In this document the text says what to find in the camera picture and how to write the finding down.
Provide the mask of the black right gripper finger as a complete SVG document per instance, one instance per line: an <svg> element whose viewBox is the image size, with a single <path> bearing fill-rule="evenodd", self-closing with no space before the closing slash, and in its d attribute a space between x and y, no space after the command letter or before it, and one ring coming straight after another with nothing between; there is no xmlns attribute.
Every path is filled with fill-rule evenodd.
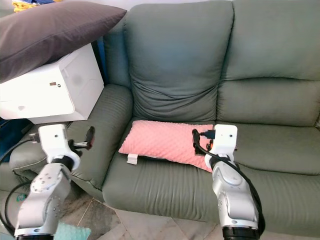
<svg viewBox="0 0 320 240"><path fill-rule="evenodd" d="M194 153L196 156L203 156L204 151L202 150L201 146L201 134L197 129L193 129L192 133L192 146L194 148Z"/></svg>

